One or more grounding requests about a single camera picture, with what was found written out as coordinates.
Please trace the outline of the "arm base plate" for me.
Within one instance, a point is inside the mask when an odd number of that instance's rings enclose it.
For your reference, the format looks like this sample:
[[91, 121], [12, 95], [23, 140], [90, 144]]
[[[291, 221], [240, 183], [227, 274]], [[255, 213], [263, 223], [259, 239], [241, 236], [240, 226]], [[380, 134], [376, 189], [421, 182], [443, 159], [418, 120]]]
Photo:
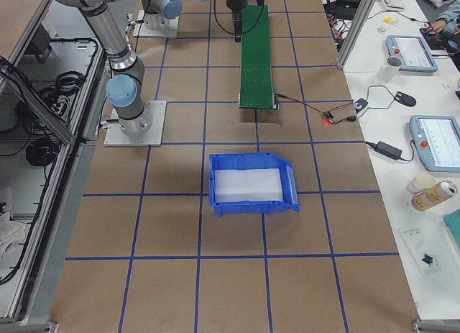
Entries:
[[178, 33], [180, 17], [166, 19], [160, 14], [144, 15], [140, 10], [137, 15], [138, 24], [134, 28], [134, 36], [141, 38], [175, 38]]
[[166, 101], [143, 101], [144, 111], [136, 119], [119, 119], [115, 108], [108, 124], [104, 144], [109, 147], [141, 147], [162, 144], [162, 133], [167, 108]]

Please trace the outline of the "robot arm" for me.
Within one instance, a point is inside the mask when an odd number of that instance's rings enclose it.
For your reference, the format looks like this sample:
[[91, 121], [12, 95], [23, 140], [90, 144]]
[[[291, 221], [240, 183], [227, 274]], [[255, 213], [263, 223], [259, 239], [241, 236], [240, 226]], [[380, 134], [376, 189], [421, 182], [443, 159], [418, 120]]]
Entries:
[[[260, 6], [262, 10], [259, 12], [257, 21], [255, 24], [244, 31], [244, 22], [243, 22], [243, 11], [248, 7], [248, 0], [226, 0], [226, 6], [231, 10], [232, 23], [234, 31], [226, 30], [218, 21], [216, 12], [214, 12], [214, 19], [218, 26], [225, 31], [228, 35], [234, 36], [235, 42], [241, 42], [242, 37], [251, 32], [259, 23], [260, 18], [262, 17], [263, 9], [265, 8], [265, 0], [256, 0], [257, 6]], [[163, 19], [172, 20], [180, 16], [183, 5], [181, 0], [142, 0], [142, 5], [144, 9], [144, 15], [148, 14], [154, 15], [159, 14]]]
[[152, 126], [152, 116], [146, 112], [146, 104], [141, 99], [144, 64], [128, 46], [108, 10], [109, 3], [123, 0], [56, 1], [79, 9], [103, 46], [114, 72], [106, 84], [106, 95], [116, 110], [121, 128], [129, 134], [146, 132]]

